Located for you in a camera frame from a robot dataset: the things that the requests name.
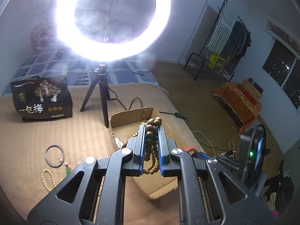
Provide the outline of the blue patterned bedsheet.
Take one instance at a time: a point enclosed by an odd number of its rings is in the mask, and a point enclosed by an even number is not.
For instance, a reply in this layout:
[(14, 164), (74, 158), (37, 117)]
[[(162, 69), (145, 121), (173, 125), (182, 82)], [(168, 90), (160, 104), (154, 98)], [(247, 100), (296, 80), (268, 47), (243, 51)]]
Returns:
[[(99, 63), (76, 56), (67, 48), (50, 48), (35, 51), (19, 68), (12, 81), (29, 77), (67, 76), (68, 86), (88, 86), (95, 78), (93, 69)], [(144, 63), (138, 59), (123, 59), (106, 65), (109, 84), (150, 83), (157, 80)]]

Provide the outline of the tan blanket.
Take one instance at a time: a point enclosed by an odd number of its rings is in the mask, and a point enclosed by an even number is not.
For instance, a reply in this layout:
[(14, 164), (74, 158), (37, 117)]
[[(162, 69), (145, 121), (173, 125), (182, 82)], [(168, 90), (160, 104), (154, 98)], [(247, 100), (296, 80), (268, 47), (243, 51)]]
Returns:
[[(189, 127), (175, 118), (176, 108), (167, 91), (150, 84), (114, 85), (118, 100), (108, 103), (109, 114), (123, 106), (154, 107), (186, 146), (197, 145)], [(60, 146), (72, 168), (88, 156), (105, 158), (116, 150), (110, 130), (104, 126), (100, 96), (93, 93), (84, 112), (80, 111), (85, 88), (70, 89), (73, 116), (54, 121), (24, 122), (11, 97), (1, 99), (1, 187), (22, 218), (42, 200), (47, 191), (41, 173), (47, 168), (44, 153), (48, 146)]]

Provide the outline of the window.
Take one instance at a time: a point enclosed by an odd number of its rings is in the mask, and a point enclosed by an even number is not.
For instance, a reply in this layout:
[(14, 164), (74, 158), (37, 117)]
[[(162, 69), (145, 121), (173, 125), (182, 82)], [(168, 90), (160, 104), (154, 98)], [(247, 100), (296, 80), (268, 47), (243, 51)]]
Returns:
[(275, 40), (262, 68), (299, 111), (299, 59), (280, 41)]

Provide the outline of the hanging dark clothes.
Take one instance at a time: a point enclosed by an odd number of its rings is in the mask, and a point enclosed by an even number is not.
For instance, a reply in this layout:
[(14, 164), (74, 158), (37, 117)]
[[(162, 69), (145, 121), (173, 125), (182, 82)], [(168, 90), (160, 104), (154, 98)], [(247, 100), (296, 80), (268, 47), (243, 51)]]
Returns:
[(221, 52), (221, 57), (229, 59), (230, 62), (239, 61), (251, 46), (251, 41), (251, 33), (243, 23), (237, 21)]

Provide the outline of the white power strip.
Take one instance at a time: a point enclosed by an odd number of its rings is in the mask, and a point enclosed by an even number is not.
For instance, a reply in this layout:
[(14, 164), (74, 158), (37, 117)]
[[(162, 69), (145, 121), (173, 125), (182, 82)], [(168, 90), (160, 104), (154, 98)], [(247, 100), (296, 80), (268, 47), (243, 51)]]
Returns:
[(220, 158), (228, 157), (228, 158), (235, 159), (235, 153), (236, 153), (236, 149), (237, 149), (237, 147), (234, 143), (234, 139), (236, 138), (236, 129), (233, 127), (233, 130), (234, 130), (233, 138), (229, 140), (229, 142), (227, 144), (227, 148), (225, 150), (219, 150), (217, 152), (218, 157), (220, 157)]

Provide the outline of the brown wooden bead mala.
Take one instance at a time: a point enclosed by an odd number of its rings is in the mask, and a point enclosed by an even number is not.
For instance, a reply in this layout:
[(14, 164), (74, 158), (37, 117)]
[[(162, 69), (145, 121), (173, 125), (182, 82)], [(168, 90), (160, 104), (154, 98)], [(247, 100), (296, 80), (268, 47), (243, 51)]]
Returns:
[[(147, 122), (142, 122), (141, 125), (145, 125), (145, 154), (142, 174), (154, 174), (159, 170), (157, 132), (158, 128), (162, 125), (162, 118), (150, 118)], [(128, 141), (123, 145), (123, 148), (127, 147), (127, 143)]]

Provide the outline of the black snack bag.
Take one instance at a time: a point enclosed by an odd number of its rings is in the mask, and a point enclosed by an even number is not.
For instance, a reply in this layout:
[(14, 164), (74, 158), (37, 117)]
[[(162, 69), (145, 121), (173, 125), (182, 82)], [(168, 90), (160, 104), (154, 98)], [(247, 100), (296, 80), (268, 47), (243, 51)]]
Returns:
[(73, 116), (66, 76), (27, 78), (10, 83), (13, 104), (24, 121)]

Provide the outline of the black clothes rack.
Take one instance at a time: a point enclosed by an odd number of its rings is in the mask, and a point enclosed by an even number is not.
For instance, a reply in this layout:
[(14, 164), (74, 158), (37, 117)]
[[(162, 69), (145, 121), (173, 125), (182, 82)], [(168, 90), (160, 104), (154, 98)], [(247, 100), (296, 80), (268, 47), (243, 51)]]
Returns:
[(206, 42), (208, 68), (226, 81), (251, 47), (251, 33), (228, 0), (224, 0)]

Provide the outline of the black shoe rack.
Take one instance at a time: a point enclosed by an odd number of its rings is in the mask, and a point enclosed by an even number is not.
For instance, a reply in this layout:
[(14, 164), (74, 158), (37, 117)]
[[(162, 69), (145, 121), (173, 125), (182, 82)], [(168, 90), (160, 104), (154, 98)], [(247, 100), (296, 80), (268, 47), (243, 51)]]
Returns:
[(228, 62), (226, 61), (222, 68), (211, 69), (209, 67), (209, 59), (203, 58), (200, 54), (191, 53), (184, 64), (184, 71), (187, 71), (193, 80), (197, 79), (209, 79), (217, 81), (230, 82), (234, 76), (234, 72), (230, 73), (226, 67)]

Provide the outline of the silver bangle with pearl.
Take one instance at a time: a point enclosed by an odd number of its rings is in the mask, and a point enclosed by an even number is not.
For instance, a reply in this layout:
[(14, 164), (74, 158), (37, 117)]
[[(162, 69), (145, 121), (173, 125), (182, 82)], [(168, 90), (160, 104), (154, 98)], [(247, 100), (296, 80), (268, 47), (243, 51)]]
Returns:
[(50, 145), (45, 150), (44, 160), (49, 167), (58, 169), (65, 162), (65, 153), (60, 146)]

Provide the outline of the orange cloth covered box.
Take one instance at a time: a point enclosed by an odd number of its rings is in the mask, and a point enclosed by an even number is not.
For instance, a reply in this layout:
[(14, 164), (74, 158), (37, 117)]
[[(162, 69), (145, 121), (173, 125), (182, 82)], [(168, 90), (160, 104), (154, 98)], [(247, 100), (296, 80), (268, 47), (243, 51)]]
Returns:
[(256, 104), (252, 103), (239, 83), (226, 82), (213, 93), (213, 96), (221, 98), (234, 112), (241, 123), (241, 133), (257, 119), (262, 109), (262, 104), (259, 101)]

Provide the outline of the rolled floral quilt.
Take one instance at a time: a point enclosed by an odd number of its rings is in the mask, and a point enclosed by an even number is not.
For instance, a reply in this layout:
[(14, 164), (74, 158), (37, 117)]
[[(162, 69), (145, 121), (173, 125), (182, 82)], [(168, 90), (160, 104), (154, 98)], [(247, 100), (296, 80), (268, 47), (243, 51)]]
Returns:
[(38, 24), (33, 31), (33, 40), (40, 47), (57, 47), (56, 25), (53, 21)]

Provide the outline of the yellow box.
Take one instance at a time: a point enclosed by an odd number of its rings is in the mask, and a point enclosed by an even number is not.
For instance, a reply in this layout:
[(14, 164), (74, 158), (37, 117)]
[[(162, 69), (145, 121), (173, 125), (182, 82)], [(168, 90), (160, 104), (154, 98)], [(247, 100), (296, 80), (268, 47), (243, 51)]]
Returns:
[(222, 68), (224, 63), (226, 61), (221, 58), (220, 56), (212, 53), (210, 56), (209, 56), (209, 64), (208, 64), (208, 67), (210, 67), (211, 69), (214, 69), (214, 68)]

